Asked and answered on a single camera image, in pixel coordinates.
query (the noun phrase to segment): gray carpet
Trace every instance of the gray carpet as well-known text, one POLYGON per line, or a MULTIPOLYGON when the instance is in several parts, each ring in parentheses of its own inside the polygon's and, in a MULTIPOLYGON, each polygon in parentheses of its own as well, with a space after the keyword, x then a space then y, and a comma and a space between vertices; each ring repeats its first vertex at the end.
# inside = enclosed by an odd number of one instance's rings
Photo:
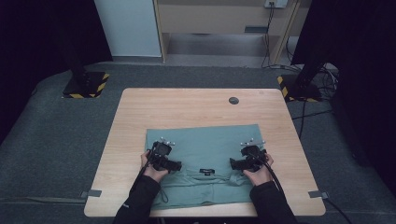
MULTIPOLYGON (((111 223, 112 218, 85 217, 84 203, 21 202, 16 198, 79 199, 82 191, 91 188, 124 89, 278 88, 276 77, 290 73, 255 68, 105 63, 88 69, 110 74, 99 98, 63 99, 62 91, 71 74, 49 77, 37 85, 0 146, 0 198, 12 198, 10 202, 0 202, 0 223, 111 223)), ((291 102, 288 108, 293 118, 299 117, 303 103, 291 102)), ((328 109, 328 102, 306 103, 305 114, 328 109)), ((294 123, 299 132, 301 120, 295 119, 294 123)), ((353 223, 396 223, 395 198, 373 168, 361 167, 352 158, 334 114, 305 118, 301 141, 319 189, 329 192, 331 200, 353 223)), ((327 213, 322 217, 298 219, 312 224, 346 223, 333 207, 326 207, 327 213)), ((168 219, 167 223, 180 221, 168 219)), ((209 219, 200 221, 209 223, 209 219)))

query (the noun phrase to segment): black and yellow striped block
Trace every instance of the black and yellow striped block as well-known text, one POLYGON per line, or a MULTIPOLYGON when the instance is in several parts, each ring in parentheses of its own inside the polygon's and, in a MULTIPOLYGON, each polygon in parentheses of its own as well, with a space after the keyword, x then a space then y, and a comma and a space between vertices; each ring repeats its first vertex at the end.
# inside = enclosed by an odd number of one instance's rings
POLYGON ((88 92, 83 91, 72 78, 64 89, 64 98, 80 99, 99 97, 105 88, 109 76, 110 75, 106 73, 94 73, 94 76, 90 76, 92 80, 92 89, 88 92))
POLYGON ((307 94, 306 96, 296 95, 290 90, 289 83, 287 83, 283 77, 277 77, 277 82, 279 83, 280 90, 282 91, 282 95, 286 103, 295 100, 307 102, 321 101, 320 93, 318 92, 315 92, 313 96, 310 94, 307 94))

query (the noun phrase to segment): electrical outlet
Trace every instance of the electrical outlet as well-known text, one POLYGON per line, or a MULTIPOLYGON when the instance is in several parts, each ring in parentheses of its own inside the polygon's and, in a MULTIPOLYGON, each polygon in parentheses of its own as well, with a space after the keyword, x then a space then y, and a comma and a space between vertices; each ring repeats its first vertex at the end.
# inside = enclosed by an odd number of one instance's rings
POLYGON ((273 4, 272 7, 283 8, 288 4, 288 0, 265 0, 264 7, 271 8, 271 3, 273 4))

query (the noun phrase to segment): black sleeve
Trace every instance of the black sleeve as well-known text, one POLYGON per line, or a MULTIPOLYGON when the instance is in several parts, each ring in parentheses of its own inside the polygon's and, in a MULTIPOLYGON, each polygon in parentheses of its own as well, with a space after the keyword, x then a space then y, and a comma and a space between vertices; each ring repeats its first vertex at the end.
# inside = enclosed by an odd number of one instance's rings
POLYGON ((261 224, 298 223, 274 181, 253 187, 250 199, 253 201, 261 224))
POLYGON ((147 223, 152 202, 160 189, 159 183, 142 175, 134 192, 129 192, 128 199, 117 212, 113 224, 147 223))

